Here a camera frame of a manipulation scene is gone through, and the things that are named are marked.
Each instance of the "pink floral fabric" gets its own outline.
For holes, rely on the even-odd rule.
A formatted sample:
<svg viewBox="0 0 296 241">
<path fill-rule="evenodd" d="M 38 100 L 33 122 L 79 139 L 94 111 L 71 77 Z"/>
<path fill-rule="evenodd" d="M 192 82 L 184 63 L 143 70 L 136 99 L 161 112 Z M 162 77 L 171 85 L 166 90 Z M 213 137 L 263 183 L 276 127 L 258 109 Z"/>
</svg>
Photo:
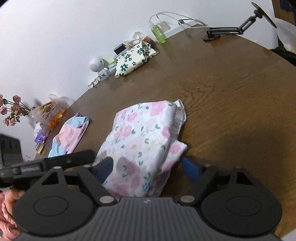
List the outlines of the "pink floral fabric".
<svg viewBox="0 0 296 241">
<path fill-rule="evenodd" d="M 104 187 L 115 197 L 159 196 L 187 145 L 177 140 L 186 113 L 180 100 L 139 103 L 115 116 L 94 165 L 113 158 Z"/>
<path fill-rule="evenodd" d="M 6 209 L 6 205 L 4 202 L 4 196 L 5 194 L 2 192 L 0 193 L 0 203 L 1 203 L 1 209 L 0 209 L 0 229 L 2 230 L 3 239 L 6 240 L 13 240 L 18 235 L 20 235 L 20 232 L 17 229 L 17 225 L 11 215 L 8 213 Z"/>
</svg>

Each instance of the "round table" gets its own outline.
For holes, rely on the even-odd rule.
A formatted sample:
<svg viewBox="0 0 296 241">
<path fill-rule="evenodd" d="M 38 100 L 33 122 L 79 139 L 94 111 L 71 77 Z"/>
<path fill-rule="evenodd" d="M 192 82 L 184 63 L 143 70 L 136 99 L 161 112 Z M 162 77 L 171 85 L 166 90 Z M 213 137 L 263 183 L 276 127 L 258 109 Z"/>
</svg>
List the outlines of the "round table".
<svg viewBox="0 0 296 241">
<path fill-rule="evenodd" d="M 75 151 L 98 151 L 116 112 L 140 103 L 181 99 L 187 121 L 179 139 L 187 155 L 221 169 L 243 166 L 280 201 L 276 234 L 296 228 L 296 68 L 268 49 L 238 36 L 204 42 L 204 29 L 187 29 L 161 46 L 159 54 L 131 74 L 99 83 L 66 112 L 91 119 Z M 164 196 L 181 197 L 190 182 L 173 167 Z"/>
</svg>

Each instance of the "black bracket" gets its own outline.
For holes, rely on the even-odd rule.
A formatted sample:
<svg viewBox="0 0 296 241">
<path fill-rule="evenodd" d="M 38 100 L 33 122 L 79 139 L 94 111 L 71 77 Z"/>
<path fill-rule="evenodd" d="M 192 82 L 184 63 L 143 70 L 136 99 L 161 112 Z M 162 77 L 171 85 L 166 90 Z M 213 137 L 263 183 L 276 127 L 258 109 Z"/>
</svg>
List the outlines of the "black bracket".
<svg viewBox="0 0 296 241">
<path fill-rule="evenodd" d="M 256 3 L 252 2 L 252 5 L 256 8 L 254 10 L 255 16 L 250 16 L 246 21 L 239 27 L 217 27 L 209 28 L 207 35 L 203 36 L 203 41 L 211 41 L 220 37 L 221 34 L 243 34 L 255 21 L 256 18 L 265 17 L 267 21 L 276 28 L 276 25 L 271 18 L 260 8 Z"/>
</svg>

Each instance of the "white floral fabric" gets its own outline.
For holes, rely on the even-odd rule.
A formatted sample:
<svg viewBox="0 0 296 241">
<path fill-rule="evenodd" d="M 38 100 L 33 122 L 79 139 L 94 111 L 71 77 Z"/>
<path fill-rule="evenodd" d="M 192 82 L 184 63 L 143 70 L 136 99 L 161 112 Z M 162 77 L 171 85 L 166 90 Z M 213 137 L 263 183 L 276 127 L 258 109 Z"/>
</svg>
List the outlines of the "white floral fabric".
<svg viewBox="0 0 296 241">
<path fill-rule="evenodd" d="M 117 199 L 159 196 L 187 148 L 177 140 L 185 121 L 180 100 L 139 103 L 118 112 L 94 162 L 113 158 L 113 171 L 103 186 Z"/>
<path fill-rule="evenodd" d="M 140 41 L 116 59 L 115 77 L 117 78 L 133 72 L 157 53 L 157 51 L 151 48 L 150 44 Z"/>
</svg>

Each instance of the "finger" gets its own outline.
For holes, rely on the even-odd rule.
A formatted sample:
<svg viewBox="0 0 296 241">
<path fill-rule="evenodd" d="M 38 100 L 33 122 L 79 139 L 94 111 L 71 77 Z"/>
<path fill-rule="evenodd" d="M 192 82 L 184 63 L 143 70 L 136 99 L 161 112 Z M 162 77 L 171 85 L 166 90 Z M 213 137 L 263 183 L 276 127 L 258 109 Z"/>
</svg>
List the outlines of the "finger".
<svg viewBox="0 0 296 241">
<path fill-rule="evenodd" d="M 7 211 L 12 214 L 12 207 L 16 200 L 18 200 L 22 195 L 24 195 L 25 191 L 21 191 L 16 188 L 10 188 L 6 192 L 4 192 L 4 202 L 7 208 Z"/>
</svg>

